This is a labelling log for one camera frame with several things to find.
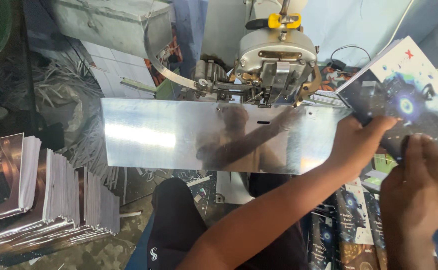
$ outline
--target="person's right hand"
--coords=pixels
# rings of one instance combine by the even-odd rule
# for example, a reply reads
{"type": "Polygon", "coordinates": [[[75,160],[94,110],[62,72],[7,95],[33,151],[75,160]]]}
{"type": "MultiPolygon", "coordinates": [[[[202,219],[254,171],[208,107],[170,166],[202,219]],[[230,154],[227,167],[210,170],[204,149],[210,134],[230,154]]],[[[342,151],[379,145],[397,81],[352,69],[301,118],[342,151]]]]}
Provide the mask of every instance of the person's right hand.
{"type": "Polygon", "coordinates": [[[386,237],[431,240],[438,230],[438,147],[428,136],[409,138],[405,165],[381,185],[380,208],[386,237]]]}

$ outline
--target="concrete floor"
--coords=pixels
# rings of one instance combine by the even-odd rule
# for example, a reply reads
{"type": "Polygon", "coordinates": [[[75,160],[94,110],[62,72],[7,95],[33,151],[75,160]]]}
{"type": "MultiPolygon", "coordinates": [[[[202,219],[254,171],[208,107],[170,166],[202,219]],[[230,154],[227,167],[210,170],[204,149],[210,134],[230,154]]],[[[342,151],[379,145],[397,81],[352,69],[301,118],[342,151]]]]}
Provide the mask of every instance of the concrete floor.
{"type": "MultiPolygon", "coordinates": [[[[142,214],[121,218],[119,234],[43,256],[32,265],[27,261],[12,267],[0,266],[0,270],[58,270],[60,267],[62,267],[61,270],[123,270],[152,214],[151,199],[154,188],[165,179],[170,178],[173,171],[157,171],[151,181],[140,177],[135,168],[129,168],[127,173],[126,205],[120,208],[120,212],[128,213],[142,210],[142,214]]],[[[214,172],[201,171],[201,173],[210,175],[214,172]]],[[[121,202],[123,186],[124,183],[119,182],[113,191],[116,196],[121,197],[121,202]]],[[[196,207],[207,226],[210,227],[238,207],[238,205],[216,204],[214,202],[216,196],[215,179],[192,186],[192,196],[195,197],[201,188],[207,194],[196,202],[196,207]]]]}

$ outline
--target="stack of magazines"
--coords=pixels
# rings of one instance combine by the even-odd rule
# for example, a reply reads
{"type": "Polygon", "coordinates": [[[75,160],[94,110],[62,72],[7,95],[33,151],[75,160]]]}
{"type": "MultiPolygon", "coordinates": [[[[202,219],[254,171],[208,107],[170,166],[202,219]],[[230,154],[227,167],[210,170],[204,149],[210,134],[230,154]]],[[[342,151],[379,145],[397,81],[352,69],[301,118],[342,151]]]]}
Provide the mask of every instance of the stack of magazines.
{"type": "Polygon", "coordinates": [[[119,197],[23,134],[0,138],[0,265],[117,234],[119,197]]]}

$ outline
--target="metal box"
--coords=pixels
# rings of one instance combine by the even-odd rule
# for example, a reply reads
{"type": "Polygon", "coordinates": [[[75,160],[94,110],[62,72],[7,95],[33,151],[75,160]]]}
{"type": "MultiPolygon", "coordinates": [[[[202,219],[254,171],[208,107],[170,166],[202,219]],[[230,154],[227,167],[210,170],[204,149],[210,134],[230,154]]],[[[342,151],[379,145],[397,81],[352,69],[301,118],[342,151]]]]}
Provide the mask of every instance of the metal box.
{"type": "Polygon", "coordinates": [[[48,8],[62,34],[146,59],[143,35],[146,14],[152,10],[149,40],[153,52],[157,55],[172,42],[170,6],[167,3],[152,0],[50,0],[48,8]]]}

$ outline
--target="bolt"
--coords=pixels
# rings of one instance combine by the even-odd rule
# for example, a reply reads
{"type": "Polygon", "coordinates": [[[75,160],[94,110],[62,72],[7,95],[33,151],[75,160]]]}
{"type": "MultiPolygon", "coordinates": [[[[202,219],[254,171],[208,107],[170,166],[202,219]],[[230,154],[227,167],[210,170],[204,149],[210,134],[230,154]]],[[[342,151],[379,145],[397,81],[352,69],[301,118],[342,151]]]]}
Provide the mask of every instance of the bolt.
{"type": "Polygon", "coordinates": [[[207,81],[204,80],[204,79],[199,79],[199,84],[200,84],[202,87],[206,87],[206,86],[207,86],[207,81]]]}
{"type": "Polygon", "coordinates": [[[286,35],[287,35],[287,31],[286,30],[282,31],[279,35],[279,40],[286,41],[286,35]]]}

